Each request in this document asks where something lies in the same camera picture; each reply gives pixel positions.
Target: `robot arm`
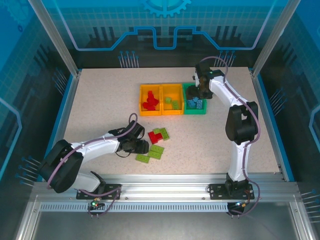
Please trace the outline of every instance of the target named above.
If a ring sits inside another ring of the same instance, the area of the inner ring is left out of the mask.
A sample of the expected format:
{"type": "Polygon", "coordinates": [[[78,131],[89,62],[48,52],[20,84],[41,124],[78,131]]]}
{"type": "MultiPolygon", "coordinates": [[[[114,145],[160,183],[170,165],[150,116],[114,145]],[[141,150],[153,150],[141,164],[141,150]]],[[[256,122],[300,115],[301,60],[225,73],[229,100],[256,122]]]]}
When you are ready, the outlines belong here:
{"type": "Polygon", "coordinates": [[[200,62],[196,65],[193,79],[195,80],[195,86],[190,86],[187,89],[187,100],[193,97],[212,99],[213,94],[215,94],[229,108],[225,133],[228,139],[232,141],[232,150],[231,164],[226,176],[226,187],[229,195],[232,196],[233,192],[240,188],[247,188],[249,184],[243,173],[244,150],[246,147],[244,170],[247,173],[248,155],[251,146],[248,143],[258,133],[253,116],[239,100],[247,103],[256,117],[258,117],[258,105],[254,101],[248,102],[240,96],[227,80],[224,82],[224,74],[220,70],[212,71],[206,62],[200,62]]]}
{"type": "Polygon", "coordinates": [[[102,178],[94,172],[80,170],[82,164],[99,156],[119,151],[138,154],[146,154],[149,151],[149,143],[140,138],[145,132],[145,128],[140,124],[136,123],[130,132],[120,136],[122,133],[129,131],[133,124],[134,121],[131,121],[126,128],[110,130],[88,144],[85,144],[85,142],[68,143],[66,140],[58,141],[39,166],[39,174],[44,180],[48,181],[60,161],[72,150],[82,146],[68,157],[54,175],[50,186],[57,193],[62,193],[69,188],[94,192],[105,182],[102,182],[102,178]]]}

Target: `lime green block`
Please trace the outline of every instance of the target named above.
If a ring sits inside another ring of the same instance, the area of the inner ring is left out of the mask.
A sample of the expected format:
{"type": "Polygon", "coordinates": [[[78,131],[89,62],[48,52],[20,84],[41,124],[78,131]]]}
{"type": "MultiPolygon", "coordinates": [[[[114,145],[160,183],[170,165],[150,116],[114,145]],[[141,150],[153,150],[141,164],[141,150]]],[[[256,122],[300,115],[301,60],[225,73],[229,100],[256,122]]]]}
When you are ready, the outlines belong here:
{"type": "Polygon", "coordinates": [[[179,103],[178,103],[178,101],[172,101],[172,108],[173,108],[173,110],[179,110],[179,103]]]}
{"type": "Polygon", "coordinates": [[[149,151],[148,152],[148,156],[150,157],[150,158],[154,158],[154,159],[161,159],[161,153],[159,153],[159,152],[155,152],[155,151],[149,151]]]}
{"type": "Polygon", "coordinates": [[[150,157],[145,156],[145,155],[141,155],[141,154],[137,154],[135,157],[135,160],[147,164],[147,163],[149,163],[150,157]]]}
{"type": "Polygon", "coordinates": [[[169,134],[167,133],[167,130],[165,128],[160,128],[160,133],[164,141],[169,139],[169,134]]]}
{"type": "Polygon", "coordinates": [[[159,128],[155,128],[153,129],[154,134],[159,134],[160,133],[160,129],[159,128]]]}
{"type": "Polygon", "coordinates": [[[150,151],[156,152],[159,154],[162,154],[164,152],[165,148],[162,146],[157,146],[157,145],[151,145],[150,151]]]}
{"type": "Polygon", "coordinates": [[[166,104],[170,104],[171,103],[171,97],[167,96],[164,101],[165,101],[166,104]]]}

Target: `table surface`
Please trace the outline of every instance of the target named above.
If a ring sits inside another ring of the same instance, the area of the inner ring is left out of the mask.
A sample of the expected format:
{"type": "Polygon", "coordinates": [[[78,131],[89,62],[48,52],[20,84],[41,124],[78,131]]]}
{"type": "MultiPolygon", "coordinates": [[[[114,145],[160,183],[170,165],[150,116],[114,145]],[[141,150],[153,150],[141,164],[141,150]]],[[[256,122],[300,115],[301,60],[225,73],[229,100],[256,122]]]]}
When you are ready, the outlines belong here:
{"type": "MultiPolygon", "coordinates": [[[[129,115],[139,113],[140,84],[192,82],[193,72],[193,67],[83,69],[64,139],[83,142],[126,127],[129,115]]],[[[230,67],[227,80],[248,101],[258,103],[248,68],[230,67]]],[[[160,160],[151,158],[146,164],[136,161],[136,154],[121,158],[112,153],[81,168],[99,174],[226,173],[231,161],[231,142],[225,133],[228,111],[213,95],[207,101],[206,115],[139,116],[139,124],[145,127],[144,139],[149,143],[148,132],[155,128],[168,131],[170,140],[158,143],[165,148],[160,160]]],[[[258,117],[261,137],[250,148],[248,172],[278,172],[260,109],[258,117]]]]}

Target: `blue block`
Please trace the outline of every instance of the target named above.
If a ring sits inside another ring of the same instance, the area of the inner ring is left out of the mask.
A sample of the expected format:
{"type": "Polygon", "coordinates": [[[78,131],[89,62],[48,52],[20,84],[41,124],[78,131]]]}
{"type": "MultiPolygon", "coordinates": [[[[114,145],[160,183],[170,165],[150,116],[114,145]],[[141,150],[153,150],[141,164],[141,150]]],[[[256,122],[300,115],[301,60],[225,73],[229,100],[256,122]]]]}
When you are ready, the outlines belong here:
{"type": "Polygon", "coordinates": [[[202,100],[198,100],[196,102],[196,109],[202,109],[202,104],[203,104],[202,100]]]}
{"type": "Polygon", "coordinates": [[[188,100],[187,104],[188,104],[189,108],[195,108],[196,107],[196,104],[195,104],[195,102],[193,100],[188,100]]]}

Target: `yellow bin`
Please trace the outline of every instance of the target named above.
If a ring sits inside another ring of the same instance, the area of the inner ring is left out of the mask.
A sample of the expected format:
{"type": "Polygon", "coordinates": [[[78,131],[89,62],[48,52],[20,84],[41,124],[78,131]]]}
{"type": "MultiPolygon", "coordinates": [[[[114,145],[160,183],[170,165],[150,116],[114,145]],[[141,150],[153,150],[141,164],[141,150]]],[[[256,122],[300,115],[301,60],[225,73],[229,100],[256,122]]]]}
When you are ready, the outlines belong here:
{"type": "Polygon", "coordinates": [[[140,99],[139,99],[140,116],[161,116],[162,115],[161,88],[162,86],[160,84],[140,85],[140,99]],[[149,91],[152,91],[154,98],[159,100],[159,103],[155,106],[155,111],[148,111],[142,106],[142,104],[147,101],[149,91]]]}
{"type": "Polygon", "coordinates": [[[162,84],[161,107],[162,115],[183,115],[185,109],[182,84],[162,84]],[[166,98],[171,98],[171,103],[166,103],[166,98]],[[178,110],[174,110],[172,101],[178,102],[178,110]]]}

